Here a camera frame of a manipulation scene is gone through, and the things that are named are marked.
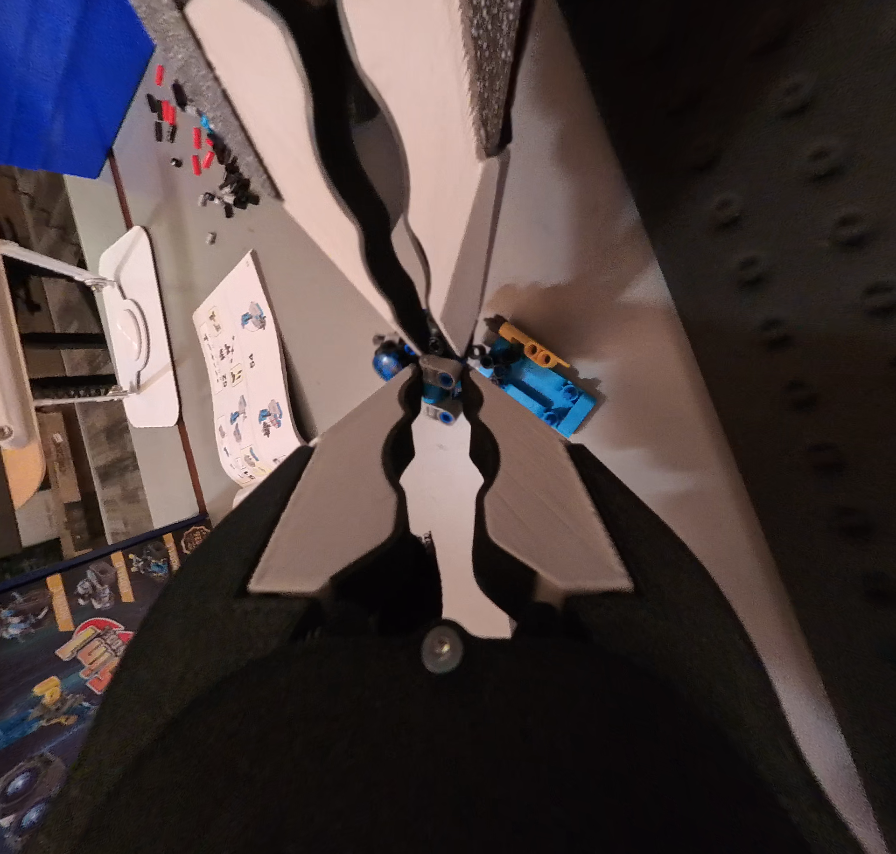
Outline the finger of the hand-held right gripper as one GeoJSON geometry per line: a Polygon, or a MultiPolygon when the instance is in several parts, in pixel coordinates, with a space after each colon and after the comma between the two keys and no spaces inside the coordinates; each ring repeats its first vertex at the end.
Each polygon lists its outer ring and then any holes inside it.
{"type": "Polygon", "coordinates": [[[463,356],[475,333],[504,157],[487,144],[474,0],[338,0],[364,84],[398,147],[402,206],[390,234],[424,338],[463,356]]]}
{"type": "Polygon", "coordinates": [[[182,13],[286,211],[424,353],[426,311],[357,151],[357,73],[333,1],[185,0],[182,13]]]}

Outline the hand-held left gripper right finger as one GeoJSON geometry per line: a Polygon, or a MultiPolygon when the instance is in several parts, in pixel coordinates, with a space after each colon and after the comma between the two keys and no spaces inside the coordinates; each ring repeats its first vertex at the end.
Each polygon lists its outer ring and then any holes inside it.
{"type": "Polygon", "coordinates": [[[473,571],[510,618],[533,603],[633,592],[568,442],[476,371],[465,378],[476,494],[473,571]]]}

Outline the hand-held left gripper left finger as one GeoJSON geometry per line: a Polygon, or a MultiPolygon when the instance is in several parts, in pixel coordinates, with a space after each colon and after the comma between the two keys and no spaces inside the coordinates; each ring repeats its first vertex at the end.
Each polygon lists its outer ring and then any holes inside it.
{"type": "Polygon", "coordinates": [[[414,546],[399,483],[413,459],[420,368],[404,368],[321,434],[248,582],[252,594],[318,597],[414,546]]]}

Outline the blue yellow toy brick body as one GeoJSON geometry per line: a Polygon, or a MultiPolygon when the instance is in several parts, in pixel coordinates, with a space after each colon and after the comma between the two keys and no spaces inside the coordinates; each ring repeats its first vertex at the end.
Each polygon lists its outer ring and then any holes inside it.
{"type": "Polygon", "coordinates": [[[482,378],[565,438],[580,432],[602,395],[555,351],[508,319],[493,315],[469,349],[482,378]]]}

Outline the blue black toy brick assembly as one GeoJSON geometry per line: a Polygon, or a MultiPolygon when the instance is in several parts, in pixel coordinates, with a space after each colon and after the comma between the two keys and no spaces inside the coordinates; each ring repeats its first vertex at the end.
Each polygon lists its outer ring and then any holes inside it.
{"type": "Polygon", "coordinates": [[[421,351],[398,332],[376,333],[372,338],[372,366],[385,383],[406,368],[416,368],[422,386],[421,412],[432,422],[451,427],[463,412],[463,363],[435,320],[427,316],[426,323],[427,337],[421,351]]]}

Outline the grey desk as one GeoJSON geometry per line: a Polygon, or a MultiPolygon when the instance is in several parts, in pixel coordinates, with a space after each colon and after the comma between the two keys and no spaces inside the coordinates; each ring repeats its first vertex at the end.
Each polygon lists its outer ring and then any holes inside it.
{"type": "MultiPolygon", "coordinates": [[[[219,520],[237,489],[215,454],[195,308],[256,250],[306,437],[380,386],[368,349],[386,323],[274,201],[245,219],[203,220],[193,200],[200,183],[163,169],[141,120],[145,107],[129,110],[118,166],[133,220],[148,225],[161,261],[185,425],[219,520]]],[[[572,357],[606,392],[574,441],[711,572],[756,643],[823,789],[867,852],[887,852],[556,0],[535,1],[511,116],[487,306],[572,357]]]]}

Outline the white tilting desk stand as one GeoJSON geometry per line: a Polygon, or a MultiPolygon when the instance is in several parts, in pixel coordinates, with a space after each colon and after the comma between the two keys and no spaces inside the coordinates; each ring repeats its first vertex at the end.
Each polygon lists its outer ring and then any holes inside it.
{"type": "Polygon", "coordinates": [[[14,508],[39,490],[46,473],[38,412],[60,405],[121,402],[134,428],[175,426],[181,413],[151,240],[140,226],[105,250],[98,271],[72,266],[3,240],[1,290],[2,469],[14,508]],[[31,275],[69,280],[100,308],[99,333],[20,330],[7,263],[31,275]],[[108,352],[106,374],[30,378],[26,351],[108,352]]]}

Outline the pile of small brick pieces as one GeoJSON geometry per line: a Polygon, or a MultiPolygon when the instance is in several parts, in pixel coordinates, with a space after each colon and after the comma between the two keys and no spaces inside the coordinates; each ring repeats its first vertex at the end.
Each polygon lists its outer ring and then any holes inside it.
{"type": "Polygon", "coordinates": [[[261,206],[260,184],[245,161],[166,62],[151,60],[140,104],[163,180],[178,186],[197,211],[233,224],[261,206]]]}

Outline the open instruction booklet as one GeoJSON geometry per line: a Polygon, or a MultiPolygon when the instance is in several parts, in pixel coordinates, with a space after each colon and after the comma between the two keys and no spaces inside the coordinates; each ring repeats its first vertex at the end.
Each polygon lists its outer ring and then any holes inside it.
{"type": "Polygon", "coordinates": [[[253,250],[195,310],[193,323],[210,382],[218,459],[240,488],[251,487],[305,443],[253,250]]]}

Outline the blue plastic bin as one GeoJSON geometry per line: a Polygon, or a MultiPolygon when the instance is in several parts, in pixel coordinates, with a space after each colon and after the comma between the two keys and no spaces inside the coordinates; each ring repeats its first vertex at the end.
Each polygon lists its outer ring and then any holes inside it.
{"type": "Polygon", "coordinates": [[[1,0],[1,164],[98,177],[153,53],[129,0],[1,0]]]}

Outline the dark blue toy kit box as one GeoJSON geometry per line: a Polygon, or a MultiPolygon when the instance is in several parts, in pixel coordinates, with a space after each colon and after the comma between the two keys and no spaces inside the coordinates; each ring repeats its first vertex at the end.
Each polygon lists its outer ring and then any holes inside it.
{"type": "Polygon", "coordinates": [[[2,582],[2,852],[43,822],[126,647],[210,531],[199,514],[2,582]]]}

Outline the grey perforated chair seat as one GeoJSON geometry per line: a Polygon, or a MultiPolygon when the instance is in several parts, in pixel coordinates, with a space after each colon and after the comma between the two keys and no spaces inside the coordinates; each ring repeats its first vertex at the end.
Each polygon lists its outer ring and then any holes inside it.
{"type": "Polygon", "coordinates": [[[894,852],[895,0],[558,0],[894,852]]]}

